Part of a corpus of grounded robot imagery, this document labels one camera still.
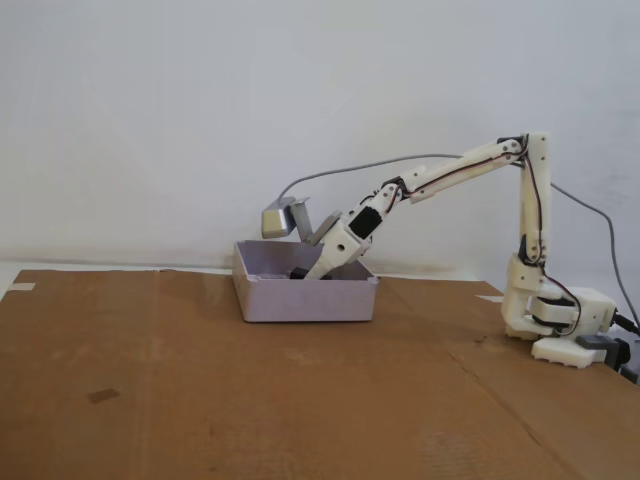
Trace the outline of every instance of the wall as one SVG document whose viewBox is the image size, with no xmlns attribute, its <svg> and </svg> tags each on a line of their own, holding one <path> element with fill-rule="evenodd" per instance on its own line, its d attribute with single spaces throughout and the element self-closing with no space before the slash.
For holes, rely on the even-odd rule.
<svg viewBox="0 0 640 480">
<path fill-rule="evenodd" d="M 552 133 L 554 181 L 607 210 L 640 291 L 632 0 L 5 0 L 0 257 L 228 263 L 291 179 Z M 313 220 L 411 167 L 319 179 Z M 471 269 L 518 245 L 518 172 L 402 205 L 368 258 Z M 551 271 L 620 300 L 603 220 L 556 195 Z"/>
</svg>

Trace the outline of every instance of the cardboard surface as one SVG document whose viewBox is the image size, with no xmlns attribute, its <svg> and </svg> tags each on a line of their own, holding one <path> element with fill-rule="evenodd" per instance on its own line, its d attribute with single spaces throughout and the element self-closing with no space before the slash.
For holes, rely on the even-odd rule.
<svg viewBox="0 0 640 480">
<path fill-rule="evenodd" d="M 638 387 L 533 360 L 481 282 L 382 279 L 373 322 L 249 324 L 231 277 L 16 281 L 2 478 L 640 476 Z"/>
</svg>

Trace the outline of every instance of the open box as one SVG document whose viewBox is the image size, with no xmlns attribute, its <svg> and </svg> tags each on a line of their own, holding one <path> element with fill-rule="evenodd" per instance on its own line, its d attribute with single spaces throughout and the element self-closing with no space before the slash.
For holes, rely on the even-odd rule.
<svg viewBox="0 0 640 480">
<path fill-rule="evenodd" d="M 310 269 L 322 245 L 245 240 L 234 246 L 233 283 L 247 322 L 371 320 L 378 279 L 359 261 L 331 272 L 331 280 L 290 280 Z"/>
</svg>

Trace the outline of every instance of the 3d printed robot arm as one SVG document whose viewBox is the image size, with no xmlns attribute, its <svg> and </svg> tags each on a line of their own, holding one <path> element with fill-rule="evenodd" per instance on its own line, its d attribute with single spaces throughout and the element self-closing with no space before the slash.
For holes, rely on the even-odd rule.
<svg viewBox="0 0 640 480">
<path fill-rule="evenodd" d="M 371 247 L 371 235 L 400 202 L 420 202 L 445 188 L 517 162 L 522 167 L 521 242 L 518 253 L 509 261 L 501 307 L 506 333 L 523 339 L 553 336 L 534 343 L 532 354 L 536 358 L 577 367 L 594 361 L 619 362 L 618 344 L 594 336 L 606 332 L 619 316 L 613 300 L 589 288 L 568 289 L 545 271 L 551 197 L 547 144 L 547 134 L 529 133 L 498 139 L 433 168 L 408 170 L 365 197 L 349 215 L 332 214 L 316 232 L 312 232 L 306 215 L 306 199 L 281 198 L 263 212 L 263 236 L 286 236 L 297 226 L 303 241 L 324 243 L 320 258 L 304 277 L 322 278 L 364 254 Z"/>
</svg>

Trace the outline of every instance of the red wire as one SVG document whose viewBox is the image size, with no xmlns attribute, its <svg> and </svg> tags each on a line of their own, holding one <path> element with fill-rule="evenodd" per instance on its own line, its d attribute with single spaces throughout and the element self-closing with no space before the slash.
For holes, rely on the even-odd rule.
<svg viewBox="0 0 640 480">
<path fill-rule="evenodd" d="M 435 184 L 435 183 L 439 182 L 440 180 L 444 180 L 445 178 L 447 178 L 447 177 L 449 177 L 449 176 L 451 176 L 451 175 L 455 175 L 456 173 L 463 172 L 463 171 L 465 171 L 465 170 L 469 170 L 469 169 L 471 169 L 471 168 L 475 168 L 475 167 L 481 167 L 481 166 L 483 166 L 483 165 L 486 165 L 487 163 L 491 163 L 491 162 L 493 162 L 494 160 L 498 160 L 498 159 L 500 159 L 500 158 L 502 158 L 502 157 L 506 157 L 506 156 L 508 156 L 508 155 L 516 155 L 518 158 L 520 158 L 520 157 L 522 157 L 523 155 L 525 155 L 526 153 L 527 153 L 526 148 L 525 148 L 522 152 L 520 152 L 520 153 L 505 152 L 505 153 L 503 153 L 503 154 L 501 154 L 501 155 L 498 155 L 497 157 L 488 158 L 488 159 L 486 159 L 486 160 L 482 160 L 482 161 L 480 161 L 480 162 L 478 162 L 478 163 L 474 163 L 474 164 L 472 164 L 472 165 L 467 165 L 467 166 L 465 166 L 465 167 L 458 168 L 457 170 L 453 170 L 453 171 L 451 171 L 451 172 L 449 172 L 449 173 L 445 173 L 445 174 L 444 174 L 444 175 L 442 175 L 441 177 L 438 177 L 438 178 L 436 178 L 436 179 L 434 179 L 434 180 L 431 180 L 430 182 L 425 183 L 424 185 L 422 185 L 422 186 L 420 186 L 420 187 L 416 188 L 413 192 L 410 192 L 410 193 L 409 193 L 409 195 L 414 195 L 414 194 L 416 194 L 419 190 L 422 190 L 423 188 L 430 187 L 431 185 L 433 185 L 433 184 Z"/>
</svg>

